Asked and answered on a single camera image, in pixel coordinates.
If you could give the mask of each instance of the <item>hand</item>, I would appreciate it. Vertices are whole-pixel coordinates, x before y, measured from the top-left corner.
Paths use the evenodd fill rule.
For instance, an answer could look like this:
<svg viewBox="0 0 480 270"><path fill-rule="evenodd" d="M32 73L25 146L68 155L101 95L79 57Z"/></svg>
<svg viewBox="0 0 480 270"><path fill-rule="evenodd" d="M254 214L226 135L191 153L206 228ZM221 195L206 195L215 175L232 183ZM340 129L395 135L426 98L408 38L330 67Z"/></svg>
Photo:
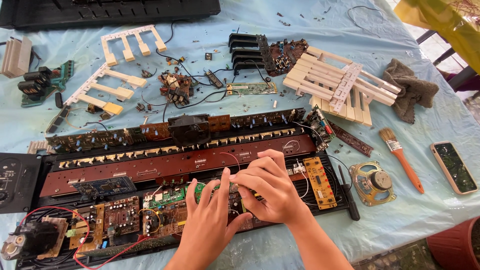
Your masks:
<svg viewBox="0 0 480 270"><path fill-rule="evenodd" d="M197 179L188 186L187 222L183 228L180 246L165 267L166 270L200 270L212 263L228 245L240 226L252 218L251 213L237 216L228 226L228 195L230 169L225 168L222 181L210 181L202 191L199 204L195 199ZM212 198L215 186L220 184Z"/></svg>
<svg viewBox="0 0 480 270"><path fill-rule="evenodd" d="M253 189L264 198L258 201L251 191L240 186L245 208L262 221L286 225L313 217L287 174L283 153L269 149L257 156L259 159L252 161L247 169L230 176L232 183Z"/></svg>

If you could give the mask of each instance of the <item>screwdriver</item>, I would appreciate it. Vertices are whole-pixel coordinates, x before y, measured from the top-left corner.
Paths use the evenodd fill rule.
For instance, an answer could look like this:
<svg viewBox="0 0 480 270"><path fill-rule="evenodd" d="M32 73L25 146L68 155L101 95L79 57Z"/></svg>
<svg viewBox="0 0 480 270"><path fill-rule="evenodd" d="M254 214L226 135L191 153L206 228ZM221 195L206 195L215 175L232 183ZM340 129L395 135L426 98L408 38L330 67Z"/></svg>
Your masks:
<svg viewBox="0 0 480 270"><path fill-rule="evenodd" d="M345 196L347 196L348 213L350 214L350 218L354 221L359 221L360 220L360 213L359 213L359 210L357 209L357 204L353 200L350 185L345 183L345 178L343 177L342 167L340 165L338 166L338 170L340 171L340 177L342 178L342 185L340 185L340 186L342 187L343 192L345 193Z"/></svg>

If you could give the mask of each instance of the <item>yellow fabric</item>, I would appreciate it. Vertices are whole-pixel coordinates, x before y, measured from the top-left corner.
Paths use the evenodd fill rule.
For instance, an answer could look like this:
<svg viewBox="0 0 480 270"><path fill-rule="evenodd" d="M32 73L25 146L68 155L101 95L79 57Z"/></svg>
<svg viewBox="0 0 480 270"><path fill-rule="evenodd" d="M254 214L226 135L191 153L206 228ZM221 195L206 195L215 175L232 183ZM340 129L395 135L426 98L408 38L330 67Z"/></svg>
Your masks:
<svg viewBox="0 0 480 270"><path fill-rule="evenodd" d="M480 73L480 8L469 14L457 7L463 2L467 0L401 0L394 12L406 24L437 31ZM480 7L480 0L468 2Z"/></svg>

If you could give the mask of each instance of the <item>blue circuit board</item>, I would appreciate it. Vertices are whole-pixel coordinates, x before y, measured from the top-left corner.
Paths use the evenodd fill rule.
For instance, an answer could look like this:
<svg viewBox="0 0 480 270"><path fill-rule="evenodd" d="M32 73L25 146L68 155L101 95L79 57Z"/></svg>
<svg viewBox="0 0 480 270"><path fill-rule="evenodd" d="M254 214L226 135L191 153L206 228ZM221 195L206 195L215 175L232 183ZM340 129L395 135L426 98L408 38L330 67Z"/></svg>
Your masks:
<svg viewBox="0 0 480 270"><path fill-rule="evenodd" d="M72 185L84 196L109 196L137 190L135 184L128 176L75 183Z"/></svg>

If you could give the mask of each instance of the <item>black fan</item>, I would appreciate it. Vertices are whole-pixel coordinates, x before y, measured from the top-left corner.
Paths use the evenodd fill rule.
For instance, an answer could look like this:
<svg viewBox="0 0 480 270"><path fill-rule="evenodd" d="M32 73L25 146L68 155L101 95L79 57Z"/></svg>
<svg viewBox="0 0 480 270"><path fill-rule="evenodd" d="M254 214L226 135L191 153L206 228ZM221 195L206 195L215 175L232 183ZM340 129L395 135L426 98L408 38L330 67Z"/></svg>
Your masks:
<svg viewBox="0 0 480 270"><path fill-rule="evenodd" d="M169 118L168 131L178 147L204 144L211 139L207 114Z"/></svg>

